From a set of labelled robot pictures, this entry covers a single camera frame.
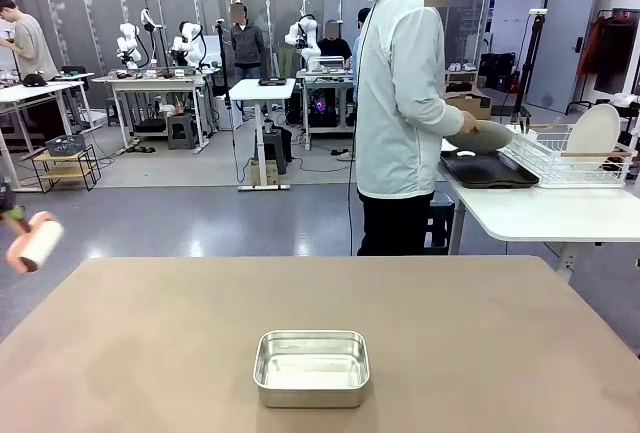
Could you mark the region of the pink handled lint roller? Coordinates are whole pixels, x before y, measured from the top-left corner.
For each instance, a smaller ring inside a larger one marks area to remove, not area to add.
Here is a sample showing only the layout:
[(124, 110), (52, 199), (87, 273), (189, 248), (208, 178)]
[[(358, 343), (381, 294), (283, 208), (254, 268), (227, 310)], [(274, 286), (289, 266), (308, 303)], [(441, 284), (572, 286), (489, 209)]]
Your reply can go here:
[(6, 258), (18, 273), (33, 273), (40, 269), (59, 243), (64, 228), (50, 212), (38, 212), (28, 223), (26, 234), (16, 234)]

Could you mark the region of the dark brown serving tray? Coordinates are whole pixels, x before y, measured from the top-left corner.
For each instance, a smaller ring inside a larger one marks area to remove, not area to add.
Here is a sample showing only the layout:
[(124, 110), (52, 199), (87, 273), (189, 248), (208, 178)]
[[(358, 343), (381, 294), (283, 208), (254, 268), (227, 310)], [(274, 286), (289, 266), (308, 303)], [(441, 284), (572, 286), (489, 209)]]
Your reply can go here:
[(460, 150), (443, 152), (441, 164), (467, 189), (525, 189), (539, 182), (535, 174), (499, 152), (476, 156)]

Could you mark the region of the white round dinner plate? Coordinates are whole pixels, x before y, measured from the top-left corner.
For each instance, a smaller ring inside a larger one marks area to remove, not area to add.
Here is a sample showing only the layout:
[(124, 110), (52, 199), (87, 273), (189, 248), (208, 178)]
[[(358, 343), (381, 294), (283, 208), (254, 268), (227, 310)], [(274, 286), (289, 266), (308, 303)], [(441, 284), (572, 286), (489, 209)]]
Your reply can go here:
[(598, 169), (612, 153), (620, 134), (620, 117), (610, 104), (599, 104), (587, 110), (573, 125), (565, 152), (580, 154), (569, 157), (569, 165), (581, 172)]
[(513, 132), (505, 125), (489, 120), (477, 120), (469, 132), (458, 132), (446, 137), (449, 144), (459, 150), (486, 155), (506, 147), (513, 139)]

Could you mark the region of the grey plastic stool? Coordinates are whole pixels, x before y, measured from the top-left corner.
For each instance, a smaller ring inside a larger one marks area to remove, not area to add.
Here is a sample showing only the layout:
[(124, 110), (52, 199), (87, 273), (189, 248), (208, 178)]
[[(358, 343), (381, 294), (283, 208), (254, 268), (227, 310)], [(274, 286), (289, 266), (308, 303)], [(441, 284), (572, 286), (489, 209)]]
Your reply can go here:
[(193, 150), (197, 145), (197, 132), (190, 114), (176, 114), (167, 118), (168, 149)]

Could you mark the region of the small cardboard box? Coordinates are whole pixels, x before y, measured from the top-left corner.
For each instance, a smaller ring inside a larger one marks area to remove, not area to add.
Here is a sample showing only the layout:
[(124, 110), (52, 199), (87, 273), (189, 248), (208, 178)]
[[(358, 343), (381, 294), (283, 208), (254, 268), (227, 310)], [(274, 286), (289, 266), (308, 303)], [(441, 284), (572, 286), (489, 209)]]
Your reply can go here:
[[(250, 163), (251, 166), (251, 181), (250, 184), (252, 186), (261, 186), (261, 169), (260, 163), (258, 160), (252, 160)], [(278, 165), (275, 160), (266, 160), (265, 161), (265, 171), (266, 171), (266, 185), (277, 185), (279, 183), (279, 171)]]

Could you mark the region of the dark stool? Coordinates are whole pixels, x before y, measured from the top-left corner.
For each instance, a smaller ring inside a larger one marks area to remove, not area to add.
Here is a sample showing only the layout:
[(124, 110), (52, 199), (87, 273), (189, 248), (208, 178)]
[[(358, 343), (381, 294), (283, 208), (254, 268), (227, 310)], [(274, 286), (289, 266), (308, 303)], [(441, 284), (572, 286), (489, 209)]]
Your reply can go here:
[(263, 131), (263, 150), (266, 161), (275, 161), (279, 175), (287, 172), (287, 166), (293, 161), (291, 151), (292, 133), (279, 126)]

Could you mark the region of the small white standing desk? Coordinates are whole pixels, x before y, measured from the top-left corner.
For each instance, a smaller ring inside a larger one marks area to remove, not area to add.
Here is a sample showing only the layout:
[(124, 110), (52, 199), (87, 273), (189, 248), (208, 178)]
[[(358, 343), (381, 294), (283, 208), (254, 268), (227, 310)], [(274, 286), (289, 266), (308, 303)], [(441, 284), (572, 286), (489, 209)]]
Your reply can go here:
[(264, 152), (263, 138), (263, 114), (261, 112), (260, 103), (266, 102), (268, 111), (271, 111), (271, 101), (287, 100), (291, 97), (295, 80), (287, 78), (283, 85), (261, 86), (258, 79), (243, 79), (229, 90), (230, 99), (233, 101), (250, 101), (255, 103), (254, 122), (256, 133), (256, 146), (258, 152), (259, 176), (260, 181), (257, 185), (239, 185), (237, 189), (240, 192), (250, 191), (286, 191), (291, 188), (290, 185), (269, 185), (267, 177), (267, 164)]

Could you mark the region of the man in dark grey jacket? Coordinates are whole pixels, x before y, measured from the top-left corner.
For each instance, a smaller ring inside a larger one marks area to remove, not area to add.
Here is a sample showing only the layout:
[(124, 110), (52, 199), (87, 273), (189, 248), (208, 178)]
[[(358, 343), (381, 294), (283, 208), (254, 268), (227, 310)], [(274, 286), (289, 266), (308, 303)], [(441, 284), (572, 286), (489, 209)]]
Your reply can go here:
[(236, 81), (261, 78), (264, 51), (262, 30), (249, 20), (248, 9), (241, 2), (231, 5), (230, 37)]

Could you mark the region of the computer with coloured lights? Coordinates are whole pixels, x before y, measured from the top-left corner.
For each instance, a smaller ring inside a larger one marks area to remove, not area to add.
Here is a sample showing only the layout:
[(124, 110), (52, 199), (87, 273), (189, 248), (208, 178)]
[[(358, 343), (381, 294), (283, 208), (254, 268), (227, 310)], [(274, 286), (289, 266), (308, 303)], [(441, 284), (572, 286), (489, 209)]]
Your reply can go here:
[(339, 124), (339, 106), (334, 89), (322, 88), (310, 91), (308, 123), (311, 128), (332, 128)]

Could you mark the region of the shiny metal box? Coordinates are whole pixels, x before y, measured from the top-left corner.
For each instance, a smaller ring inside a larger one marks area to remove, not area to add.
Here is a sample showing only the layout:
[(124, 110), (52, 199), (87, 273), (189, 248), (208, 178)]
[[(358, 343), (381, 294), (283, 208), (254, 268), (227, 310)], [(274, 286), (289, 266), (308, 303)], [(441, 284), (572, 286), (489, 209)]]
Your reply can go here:
[(345, 60), (342, 56), (314, 56), (307, 62), (308, 75), (341, 75), (345, 72)]

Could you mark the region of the seated man in black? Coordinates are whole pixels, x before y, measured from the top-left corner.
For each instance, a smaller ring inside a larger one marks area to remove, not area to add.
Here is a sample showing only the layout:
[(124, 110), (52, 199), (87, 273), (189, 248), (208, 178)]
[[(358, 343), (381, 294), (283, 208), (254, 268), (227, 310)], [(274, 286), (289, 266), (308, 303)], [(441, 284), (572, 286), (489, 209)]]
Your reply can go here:
[(351, 56), (349, 44), (341, 37), (341, 26), (338, 21), (329, 20), (324, 26), (324, 37), (318, 42), (322, 56), (341, 57), (347, 63)]

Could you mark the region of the person in white jacket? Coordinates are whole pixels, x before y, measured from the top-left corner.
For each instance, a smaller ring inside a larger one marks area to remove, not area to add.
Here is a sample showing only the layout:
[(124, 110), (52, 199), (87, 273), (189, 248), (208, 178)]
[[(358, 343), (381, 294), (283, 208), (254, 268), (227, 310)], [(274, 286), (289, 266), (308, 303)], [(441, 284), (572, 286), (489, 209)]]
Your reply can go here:
[(367, 0), (355, 131), (363, 206), (361, 256), (424, 251), (444, 138), (428, 129), (429, 104), (444, 99), (442, 0)]

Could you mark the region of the white side table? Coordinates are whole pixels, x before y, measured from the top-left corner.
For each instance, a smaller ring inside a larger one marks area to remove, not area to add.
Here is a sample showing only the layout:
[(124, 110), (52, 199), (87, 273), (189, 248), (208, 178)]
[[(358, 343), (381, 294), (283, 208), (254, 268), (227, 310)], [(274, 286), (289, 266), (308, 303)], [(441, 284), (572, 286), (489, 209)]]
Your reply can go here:
[(558, 244), (556, 272), (565, 280), (582, 244), (640, 244), (640, 198), (623, 188), (468, 189), (439, 171), (456, 197), (451, 255), (459, 253), (467, 213), (496, 240)]

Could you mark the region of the black hanging garment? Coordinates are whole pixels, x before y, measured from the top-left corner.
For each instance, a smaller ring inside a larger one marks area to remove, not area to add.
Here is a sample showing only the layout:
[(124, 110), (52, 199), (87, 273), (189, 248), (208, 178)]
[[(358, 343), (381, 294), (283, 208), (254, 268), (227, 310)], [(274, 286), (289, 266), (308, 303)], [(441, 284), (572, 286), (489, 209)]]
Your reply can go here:
[(639, 20), (634, 12), (620, 12), (605, 20), (596, 49), (596, 91), (614, 94), (623, 90)]

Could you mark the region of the grey frame equipment table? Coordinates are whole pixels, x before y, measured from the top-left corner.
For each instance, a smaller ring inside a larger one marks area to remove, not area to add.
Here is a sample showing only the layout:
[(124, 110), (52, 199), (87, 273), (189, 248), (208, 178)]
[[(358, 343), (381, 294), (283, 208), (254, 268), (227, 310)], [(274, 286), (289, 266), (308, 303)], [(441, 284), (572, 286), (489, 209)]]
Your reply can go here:
[[(308, 75), (304, 69), (296, 73), (296, 81), (301, 90), (301, 119), (303, 129), (303, 145), (306, 151), (312, 147), (314, 135), (346, 135), (354, 133), (355, 120), (351, 117), (354, 111), (352, 98), (352, 75), (347, 72), (341, 75)], [(308, 101), (311, 90), (332, 88), (336, 91), (339, 106), (339, 124), (336, 127), (311, 128), (308, 123)]]

